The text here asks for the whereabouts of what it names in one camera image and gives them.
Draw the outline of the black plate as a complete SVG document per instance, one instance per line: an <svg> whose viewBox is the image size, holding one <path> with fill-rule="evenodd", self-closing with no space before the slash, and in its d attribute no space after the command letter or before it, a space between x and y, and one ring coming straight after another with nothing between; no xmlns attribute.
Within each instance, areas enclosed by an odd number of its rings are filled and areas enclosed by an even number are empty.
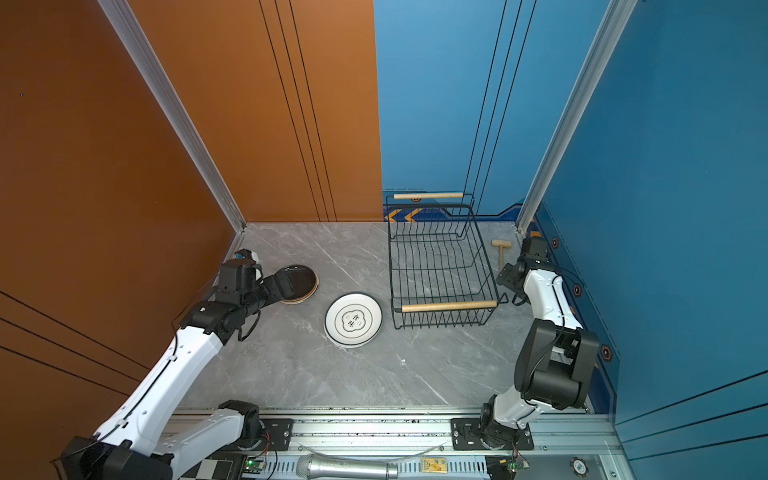
<svg viewBox="0 0 768 480"><path fill-rule="evenodd" d="M300 304L316 292L319 278L310 267L296 264L286 266L282 271L288 276L293 289L293 294L282 300L284 304Z"/></svg>

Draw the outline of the black wire dish rack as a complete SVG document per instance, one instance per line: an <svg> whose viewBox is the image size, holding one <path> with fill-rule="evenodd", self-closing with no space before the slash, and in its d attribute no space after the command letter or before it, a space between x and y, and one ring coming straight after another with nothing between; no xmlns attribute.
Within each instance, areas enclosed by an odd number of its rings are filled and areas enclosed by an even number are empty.
<svg viewBox="0 0 768 480"><path fill-rule="evenodd" d="M395 329L483 326L509 302L498 290L472 195L394 193L385 197L384 215Z"/></svg>

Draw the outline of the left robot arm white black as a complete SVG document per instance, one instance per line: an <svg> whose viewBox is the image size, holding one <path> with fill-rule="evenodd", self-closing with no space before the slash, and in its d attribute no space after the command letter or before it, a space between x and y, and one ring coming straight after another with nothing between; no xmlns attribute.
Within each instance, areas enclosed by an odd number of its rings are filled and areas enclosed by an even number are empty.
<svg viewBox="0 0 768 480"><path fill-rule="evenodd" d="M247 337L250 316L292 297L286 269L262 276L241 251L219 270L210 301L193 306L174 339L129 398L88 438L75 437L52 464L61 479L177 479L222 447L252 447L265 439L258 406L230 400L207 419L160 439L180 401L231 339Z"/></svg>

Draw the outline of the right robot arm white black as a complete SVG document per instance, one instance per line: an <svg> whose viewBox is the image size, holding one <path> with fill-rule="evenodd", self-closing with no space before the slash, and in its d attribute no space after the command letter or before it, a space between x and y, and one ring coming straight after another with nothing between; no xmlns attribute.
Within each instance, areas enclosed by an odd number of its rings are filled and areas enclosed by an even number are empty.
<svg viewBox="0 0 768 480"><path fill-rule="evenodd" d="M540 259L520 257L497 282L532 308L534 319L515 363L512 386L481 410L484 447L516 449L540 414L585 405L600 342L576 319L560 272Z"/></svg>

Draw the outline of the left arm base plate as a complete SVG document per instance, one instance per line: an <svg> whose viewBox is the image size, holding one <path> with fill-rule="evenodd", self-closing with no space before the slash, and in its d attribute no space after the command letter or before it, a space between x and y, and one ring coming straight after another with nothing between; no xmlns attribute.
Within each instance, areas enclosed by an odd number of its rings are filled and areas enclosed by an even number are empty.
<svg viewBox="0 0 768 480"><path fill-rule="evenodd" d="M253 440L241 440L236 444L236 448L246 452L278 451L285 452L289 450L294 420L267 418L261 420L260 435Z"/></svg>

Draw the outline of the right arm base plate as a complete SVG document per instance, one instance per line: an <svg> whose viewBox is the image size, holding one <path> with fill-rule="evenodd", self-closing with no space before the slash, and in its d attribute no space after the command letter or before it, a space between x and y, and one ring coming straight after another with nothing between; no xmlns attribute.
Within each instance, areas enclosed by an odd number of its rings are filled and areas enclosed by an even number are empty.
<svg viewBox="0 0 768 480"><path fill-rule="evenodd" d="M535 447L529 427L519 430L494 421L481 424L479 418L453 418L450 427L453 449L457 451L531 451Z"/></svg>

